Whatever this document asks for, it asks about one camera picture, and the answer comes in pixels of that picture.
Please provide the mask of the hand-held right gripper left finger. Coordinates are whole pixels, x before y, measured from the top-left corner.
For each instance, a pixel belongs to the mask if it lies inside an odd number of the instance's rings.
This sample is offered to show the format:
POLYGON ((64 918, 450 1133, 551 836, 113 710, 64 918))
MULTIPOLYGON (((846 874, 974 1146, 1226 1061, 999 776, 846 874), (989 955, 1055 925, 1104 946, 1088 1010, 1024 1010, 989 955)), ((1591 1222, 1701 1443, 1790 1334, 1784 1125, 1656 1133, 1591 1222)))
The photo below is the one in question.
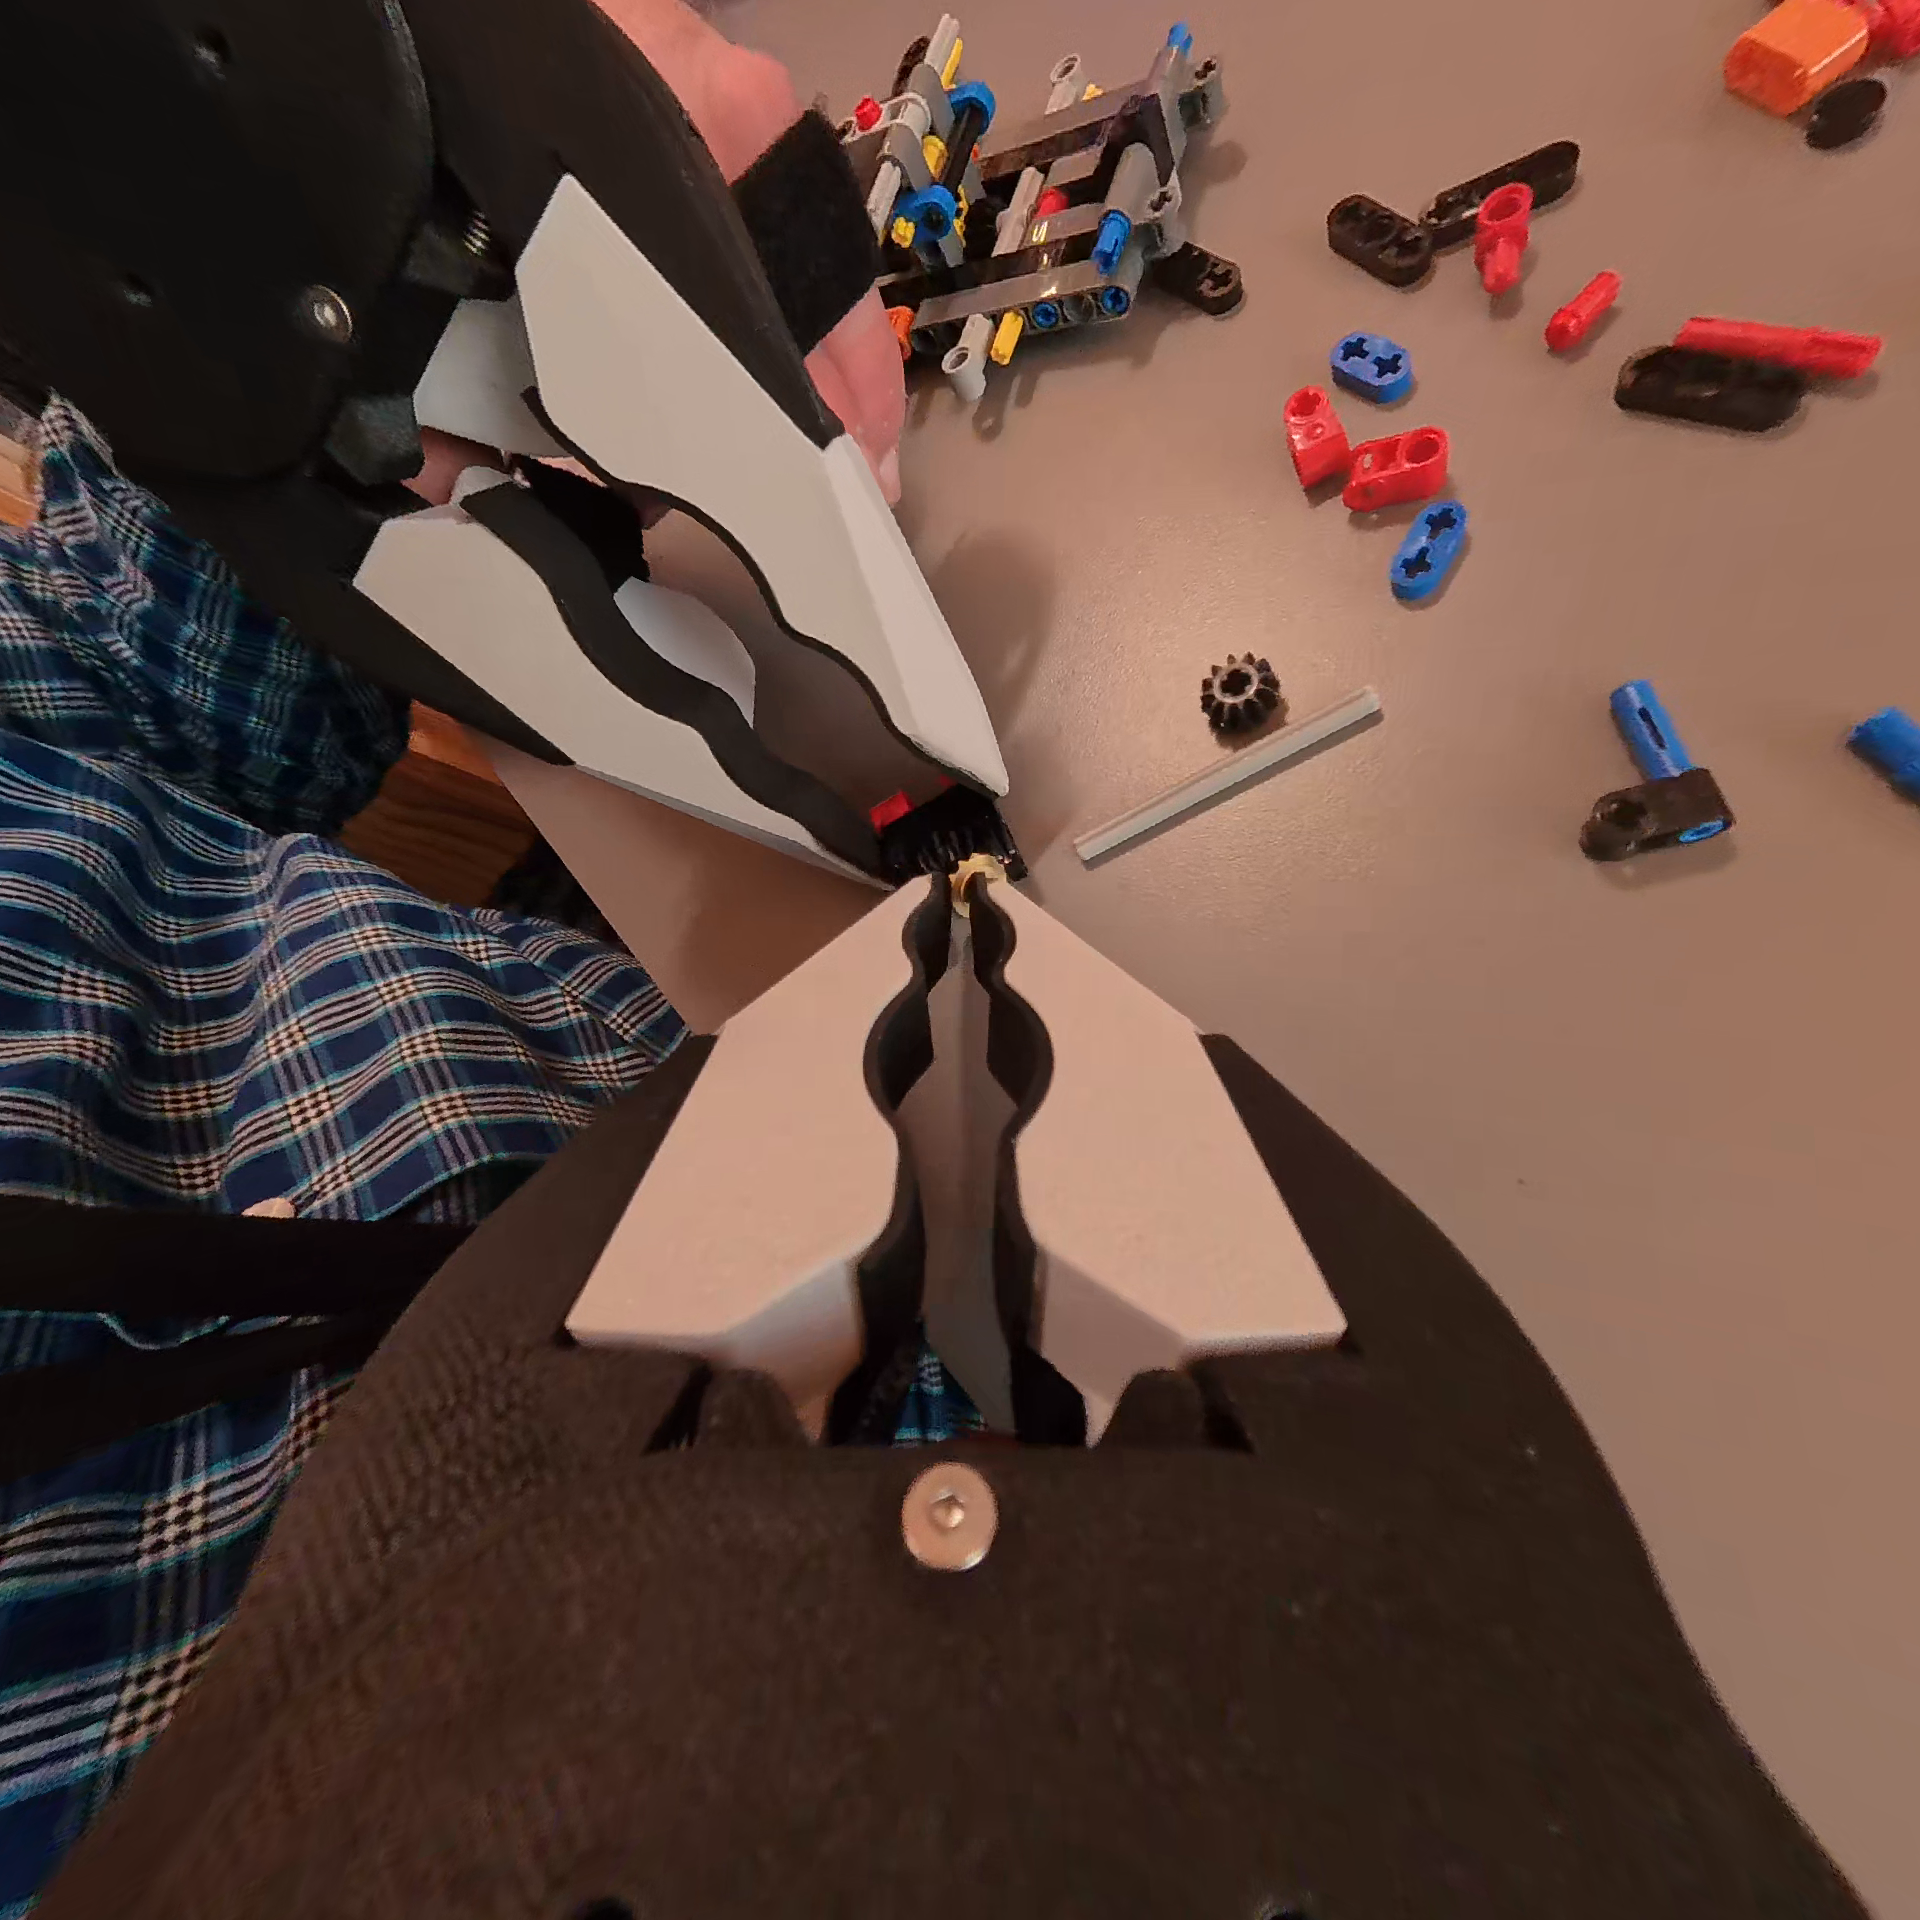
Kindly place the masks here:
POLYGON ((901 1117, 951 942, 951 889, 902 888, 725 1021, 566 1315, 577 1345, 768 1376, 808 1434, 849 1430, 920 1320, 901 1117))

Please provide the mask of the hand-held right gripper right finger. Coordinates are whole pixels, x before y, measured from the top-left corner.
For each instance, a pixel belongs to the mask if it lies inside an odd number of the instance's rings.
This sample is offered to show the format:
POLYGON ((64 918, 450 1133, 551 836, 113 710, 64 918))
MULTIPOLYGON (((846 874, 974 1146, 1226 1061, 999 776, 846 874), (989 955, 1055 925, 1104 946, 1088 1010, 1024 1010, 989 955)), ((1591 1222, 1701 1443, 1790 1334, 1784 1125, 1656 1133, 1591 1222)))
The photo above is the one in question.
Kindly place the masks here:
POLYGON ((1197 1027, 1014 884, 972 889, 1014 1429, 1094 1445, 1127 1388, 1333 1348, 1344 1309, 1197 1027))

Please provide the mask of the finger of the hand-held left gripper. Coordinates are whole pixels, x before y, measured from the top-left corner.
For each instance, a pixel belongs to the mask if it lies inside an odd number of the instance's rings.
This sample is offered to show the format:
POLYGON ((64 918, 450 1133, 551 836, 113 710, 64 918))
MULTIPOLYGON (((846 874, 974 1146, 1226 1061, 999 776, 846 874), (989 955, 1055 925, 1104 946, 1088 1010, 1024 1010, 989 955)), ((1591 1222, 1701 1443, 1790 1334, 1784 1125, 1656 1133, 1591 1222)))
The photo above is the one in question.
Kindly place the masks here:
POLYGON ((580 773, 884 884, 876 829, 753 726, 756 667, 685 592, 620 587, 533 496, 390 520, 357 589, 580 773))
POLYGON ((969 664, 849 434, 830 422, 818 444, 570 176, 517 293, 538 405, 577 458, 701 516, 913 752, 1004 796, 969 664))

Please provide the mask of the black lego frame red pins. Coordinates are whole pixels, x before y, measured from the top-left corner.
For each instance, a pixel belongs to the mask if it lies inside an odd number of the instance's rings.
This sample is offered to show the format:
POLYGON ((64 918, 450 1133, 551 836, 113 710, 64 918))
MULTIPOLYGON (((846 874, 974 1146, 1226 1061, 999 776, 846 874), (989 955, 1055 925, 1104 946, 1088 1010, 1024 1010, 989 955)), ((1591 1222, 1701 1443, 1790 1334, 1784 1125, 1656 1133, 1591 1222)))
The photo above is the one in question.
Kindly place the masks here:
POLYGON ((951 876, 974 858, 999 862, 1008 881, 1024 881, 1024 854, 999 804, 967 784, 944 784, 924 802, 904 792, 870 808, 879 859, 890 882, 951 876))

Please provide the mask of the grey lego axle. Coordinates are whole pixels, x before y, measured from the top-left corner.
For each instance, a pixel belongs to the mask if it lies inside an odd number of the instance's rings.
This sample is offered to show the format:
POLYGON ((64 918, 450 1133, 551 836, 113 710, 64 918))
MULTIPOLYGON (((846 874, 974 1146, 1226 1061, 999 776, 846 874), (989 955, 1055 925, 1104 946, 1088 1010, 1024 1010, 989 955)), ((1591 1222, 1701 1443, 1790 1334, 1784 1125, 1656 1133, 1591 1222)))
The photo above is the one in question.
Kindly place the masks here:
POLYGON ((1274 777, 1298 762, 1335 748, 1385 718, 1376 688, 1357 688, 1338 702, 1286 722, 1280 731, 1233 750, 1218 764, 1164 788, 1156 798, 1129 808, 1119 817, 1080 833, 1072 850, 1084 867, 1100 867, 1119 852, 1181 825, 1260 781, 1274 777))

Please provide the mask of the lego chassis assembly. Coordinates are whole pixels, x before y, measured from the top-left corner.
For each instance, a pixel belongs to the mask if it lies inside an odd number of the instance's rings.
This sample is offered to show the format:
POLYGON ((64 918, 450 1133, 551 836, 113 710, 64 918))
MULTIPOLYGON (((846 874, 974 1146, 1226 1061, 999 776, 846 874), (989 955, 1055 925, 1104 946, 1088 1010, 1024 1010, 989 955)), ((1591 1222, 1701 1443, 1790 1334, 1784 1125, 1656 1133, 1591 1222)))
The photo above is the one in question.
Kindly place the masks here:
POLYGON ((1114 328, 1145 267, 1186 243, 1181 163, 1222 112, 1220 68, 1174 24, 1145 74, 1096 86, 1055 61, 1022 123, 961 70, 956 16, 912 41, 882 99, 833 132, 879 245, 877 288, 910 373, 975 410, 1016 350, 1114 328))

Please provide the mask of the black lego gear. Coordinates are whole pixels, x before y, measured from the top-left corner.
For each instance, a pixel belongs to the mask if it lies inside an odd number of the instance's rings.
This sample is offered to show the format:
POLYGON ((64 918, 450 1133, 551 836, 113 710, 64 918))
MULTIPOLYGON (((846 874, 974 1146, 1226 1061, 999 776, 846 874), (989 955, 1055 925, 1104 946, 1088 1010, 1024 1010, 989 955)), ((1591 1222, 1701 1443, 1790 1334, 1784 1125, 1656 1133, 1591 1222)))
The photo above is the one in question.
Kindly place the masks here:
POLYGON ((1286 694, 1264 656, 1226 656, 1199 682, 1197 705, 1216 738, 1256 734, 1286 718, 1286 694))

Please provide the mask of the long black lego beam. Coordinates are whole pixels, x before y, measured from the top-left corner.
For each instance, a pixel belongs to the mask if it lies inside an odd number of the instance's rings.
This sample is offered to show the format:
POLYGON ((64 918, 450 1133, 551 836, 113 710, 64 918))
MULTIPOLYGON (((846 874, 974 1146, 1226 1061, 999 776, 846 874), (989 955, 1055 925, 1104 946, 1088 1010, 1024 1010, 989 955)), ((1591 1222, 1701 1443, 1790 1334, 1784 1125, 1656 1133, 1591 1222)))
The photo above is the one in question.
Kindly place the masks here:
POLYGON ((1532 204, 1546 209, 1560 202, 1576 182, 1580 147, 1572 139, 1553 139, 1536 152, 1527 152, 1512 160, 1476 174, 1468 181, 1453 182, 1436 194, 1424 209, 1420 221, 1428 230, 1438 249, 1458 248, 1471 237, 1479 224, 1481 205, 1508 185, 1527 185, 1532 204))

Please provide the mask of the long red lego pin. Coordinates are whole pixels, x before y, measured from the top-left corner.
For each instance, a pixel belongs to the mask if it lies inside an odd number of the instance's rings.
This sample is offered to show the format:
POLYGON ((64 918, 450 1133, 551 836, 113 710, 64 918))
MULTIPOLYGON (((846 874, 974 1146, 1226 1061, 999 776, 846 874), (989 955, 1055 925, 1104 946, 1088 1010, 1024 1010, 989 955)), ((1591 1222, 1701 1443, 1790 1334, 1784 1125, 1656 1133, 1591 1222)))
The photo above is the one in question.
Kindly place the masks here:
POLYGON ((1882 350, 1876 334, 1730 318, 1688 318, 1676 331, 1673 345, 1790 369, 1807 380, 1863 377, 1873 370, 1882 350))

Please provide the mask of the orange lego piece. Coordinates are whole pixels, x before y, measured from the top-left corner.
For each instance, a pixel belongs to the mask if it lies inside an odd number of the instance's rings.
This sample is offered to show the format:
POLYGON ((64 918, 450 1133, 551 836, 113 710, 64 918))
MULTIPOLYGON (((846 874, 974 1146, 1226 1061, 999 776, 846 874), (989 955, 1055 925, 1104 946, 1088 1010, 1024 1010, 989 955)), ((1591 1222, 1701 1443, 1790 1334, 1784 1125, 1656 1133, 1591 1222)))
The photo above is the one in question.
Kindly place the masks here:
POLYGON ((1868 14, 1849 3, 1781 3, 1741 32, 1720 61, 1720 83, 1772 116, 1806 110, 1861 66, 1868 14))

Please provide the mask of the person's left hand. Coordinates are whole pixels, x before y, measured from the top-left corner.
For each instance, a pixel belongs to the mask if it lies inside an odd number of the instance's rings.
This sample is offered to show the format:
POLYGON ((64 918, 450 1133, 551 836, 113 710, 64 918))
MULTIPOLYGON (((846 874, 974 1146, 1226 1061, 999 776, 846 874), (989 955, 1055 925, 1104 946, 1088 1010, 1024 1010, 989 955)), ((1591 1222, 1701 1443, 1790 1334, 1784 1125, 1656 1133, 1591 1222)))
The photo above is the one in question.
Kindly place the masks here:
MULTIPOLYGON (((735 45, 684 3, 600 3, 676 94, 708 153, 735 181, 800 115, 786 68, 735 45)), ((856 444, 889 507, 901 498, 904 373, 879 296, 865 291, 806 356, 806 373, 856 444)))

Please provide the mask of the wooden cabinet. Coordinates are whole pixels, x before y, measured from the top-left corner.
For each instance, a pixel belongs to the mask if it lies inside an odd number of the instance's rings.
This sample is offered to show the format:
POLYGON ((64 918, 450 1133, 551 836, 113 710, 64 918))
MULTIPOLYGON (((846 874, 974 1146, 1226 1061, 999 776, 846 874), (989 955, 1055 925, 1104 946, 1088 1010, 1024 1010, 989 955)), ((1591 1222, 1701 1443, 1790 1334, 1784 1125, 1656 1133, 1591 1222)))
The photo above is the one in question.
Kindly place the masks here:
POLYGON ((484 905, 534 842, 486 744, 422 705, 412 709, 406 752, 340 833, 350 852, 463 907, 484 905))

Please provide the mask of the blue plaid shirt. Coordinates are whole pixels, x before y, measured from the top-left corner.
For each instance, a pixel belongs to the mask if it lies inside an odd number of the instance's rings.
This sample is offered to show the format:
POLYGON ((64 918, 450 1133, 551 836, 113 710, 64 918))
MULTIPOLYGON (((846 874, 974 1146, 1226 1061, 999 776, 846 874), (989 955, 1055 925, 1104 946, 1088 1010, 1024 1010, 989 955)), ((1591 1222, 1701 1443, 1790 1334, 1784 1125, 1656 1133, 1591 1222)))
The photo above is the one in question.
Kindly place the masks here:
MULTIPOLYGON (((304 646, 62 397, 2 553, 2 1186, 471 1227, 685 1027, 622 945, 343 848, 408 705, 304 646)), ((350 1378, 2 1492, 2 1901, 28 1915, 228 1626, 350 1378)))

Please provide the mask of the black connector with blue pin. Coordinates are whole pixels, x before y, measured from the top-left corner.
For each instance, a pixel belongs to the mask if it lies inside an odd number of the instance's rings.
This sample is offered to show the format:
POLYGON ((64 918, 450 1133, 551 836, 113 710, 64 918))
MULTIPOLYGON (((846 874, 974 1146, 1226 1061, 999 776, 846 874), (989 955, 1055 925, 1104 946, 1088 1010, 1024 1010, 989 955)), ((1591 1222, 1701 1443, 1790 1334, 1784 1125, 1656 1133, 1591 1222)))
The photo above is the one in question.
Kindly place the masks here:
POLYGON ((1649 682, 1621 683, 1609 709, 1639 781, 1594 801, 1576 836, 1585 859, 1701 845, 1734 827, 1716 777, 1694 758, 1649 682))

